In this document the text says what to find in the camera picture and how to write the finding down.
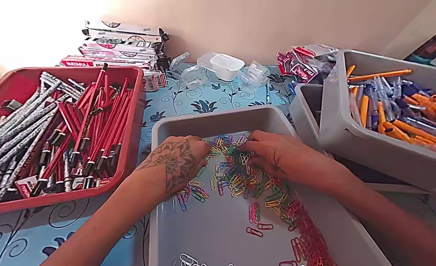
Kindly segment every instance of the white plastic container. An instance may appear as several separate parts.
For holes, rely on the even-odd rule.
[[[238,71],[245,66],[245,62],[241,59],[216,52],[202,55],[197,59],[197,64],[215,72],[219,79],[227,82],[232,82]]]

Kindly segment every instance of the forearm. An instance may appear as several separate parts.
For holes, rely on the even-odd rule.
[[[347,181],[327,191],[387,239],[398,244],[415,265],[436,265],[436,232],[366,186],[349,171]]]
[[[100,265],[128,228],[161,202],[163,190],[152,175],[133,173],[43,265]]]

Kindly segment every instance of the orange pen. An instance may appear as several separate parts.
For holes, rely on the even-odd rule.
[[[411,105],[419,105],[420,104],[416,100],[413,100],[412,98],[410,98],[408,96],[404,96],[403,99],[404,99],[404,101],[406,101],[406,103],[411,104]]]
[[[360,82],[360,81],[365,81],[365,80],[371,80],[375,77],[388,78],[388,77],[410,74],[411,72],[412,72],[411,69],[403,69],[403,70],[397,70],[397,71],[390,71],[390,72],[384,72],[384,73],[376,73],[376,74],[371,74],[371,75],[347,78],[347,81],[348,82]]]
[[[418,102],[420,102],[421,105],[431,107],[436,112],[436,103],[432,102],[429,98],[418,93],[413,94],[412,97],[415,98],[415,100],[417,100]]]
[[[349,78],[351,76],[351,73],[353,73],[354,69],[356,68],[356,65],[352,65],[347,69],[346,76]]]
[[[404,131],[400,130],[396,125],[389,123],[389,122],[384,122],[383,126],[385,128],[393,129],[393,134],[395,134],[398,139],[401,139],[401,140],[406,141],[406,142],[410,141],[410,137]]]
[[[436,137],[435,136],[433,136],[433,135],[431,135],[429,133],[426,133],[425,131],[423,131],[421,129],[418,129],[418,128],[414,127],[414,126],[410,126],[409,124],[404,123],[404,122],[402,122],[400,120],[395,120],[393,122],[393,124],[396,125],[397,127],[401,128],[401,129],[405,130],[405,131],[408,131],[408,132],[410,132],[412,134],[415,134],[417,136],[424,137],[424,138],[426,138],[426,139],[436,143]]]
[[[366,126],[367,123],[367,109],[369,107],[369,96],[364,95],[361,100],[361,122],[363,123],[363,127]]]
[[[385,119],[384,106],[382,105],[381,101],[377,102],[377,110],[379,111],[379,125],[378,125],[379,133],[384,134],[385,127],[383,124],[387,122],[387,120]]]

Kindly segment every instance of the stack of pencil boxes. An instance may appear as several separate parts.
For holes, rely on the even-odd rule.
[[[103,20],[86,20],[79,51],[61,60],[63,66],[137,66],[144,71],[144,90],[167,86],[170,57],[164,55],[168,35],[159,28]]]
[[[411,69],[352,77],[356,67],[347,70],[352,118],[367,129],[436,152],[436,92],[404,80]]]

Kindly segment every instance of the red plastic tray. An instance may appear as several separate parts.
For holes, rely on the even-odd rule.
[[[101,68],[99,67],[32,67],[21,68],[8,72],[0,78],[0,105],[4,100],[15,99],[24,103],[40,85],[39,76],[46,71],[55,77],[66,82],[68,78],[79,83],[90,84],[95,82]],[[37,206],[50,205],[58,202],[76,200],[85,197],[100,195],[106,191],[116,188],[136,167],[138,149],[141,134],[142,117],[144,115],[144,84],[142,82],[143,72],[138,67],[109,67],[109,83],[122,85],[125,78],[128,78],[128,87],[134,86],[134,94],[126,122],[123,147],[120,152],[118,167],[113,178],[107,184],[85,190],[75,190],[66,193],[49,194],[40,197],[26,198],[11,202],[0,203],[0,213],[20,209],[28,209]],[[8,112],[0,108],[0,116],[8,115]]]

